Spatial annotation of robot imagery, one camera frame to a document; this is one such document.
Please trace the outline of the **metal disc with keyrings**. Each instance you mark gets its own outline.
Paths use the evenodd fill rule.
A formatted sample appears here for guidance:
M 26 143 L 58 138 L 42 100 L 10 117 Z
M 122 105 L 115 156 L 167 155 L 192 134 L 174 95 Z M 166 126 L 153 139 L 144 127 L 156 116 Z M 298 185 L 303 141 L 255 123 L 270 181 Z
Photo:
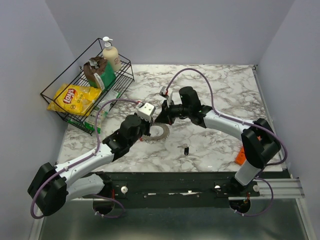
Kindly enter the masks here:
M 170 134 L 169 127 L 163 123 L 153 123 L 150 128 L 150 135 L 143 135 L 141 142 L 154 143 L 164 141 Z

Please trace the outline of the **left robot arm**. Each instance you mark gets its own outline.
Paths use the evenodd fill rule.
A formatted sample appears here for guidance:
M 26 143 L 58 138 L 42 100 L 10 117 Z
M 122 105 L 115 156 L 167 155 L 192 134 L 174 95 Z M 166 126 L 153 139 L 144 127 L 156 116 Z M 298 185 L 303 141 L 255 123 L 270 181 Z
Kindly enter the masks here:
M 151 116 L 128 115 L 119 129 L 98 141 L 89 152 L 68 163 L 53 166 L 47 162 L 41 165 L 27 189 L 32 198 L 31 216 L 41 219 L 56 213 L 70 195 L 67 189 L 71 185 L 94 169 L 126 155 L 143 135 L 150 134 L 152 123 Z

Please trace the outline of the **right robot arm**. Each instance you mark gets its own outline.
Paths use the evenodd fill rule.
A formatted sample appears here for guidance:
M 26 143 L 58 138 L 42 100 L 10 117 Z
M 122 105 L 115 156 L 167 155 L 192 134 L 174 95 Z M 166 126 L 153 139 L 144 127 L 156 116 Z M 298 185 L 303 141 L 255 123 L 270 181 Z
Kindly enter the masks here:
M 263 118 L 250 121 L 249 125 L 246 125 L 239 118 L 229 115 L 223 117 L 211 106 L 202 104 L 197 92 L 191 86 L 179 90 L 181 104 L 174 103 L 172 95 L 168 95 L 165 87 L 161 89 L 160 95 L 165 100 L 161 105 L 160 114 L 155 119 L 156 123 L 172 125 L 176 118 L 188 118 L 196 126 L 221 131 L 242 141 L 246 160 L 230 183 L 230 191 L 236 196 L 247 192 L 248 184 L 281 150 L 280 142 L 275 138 L 269 123 Z

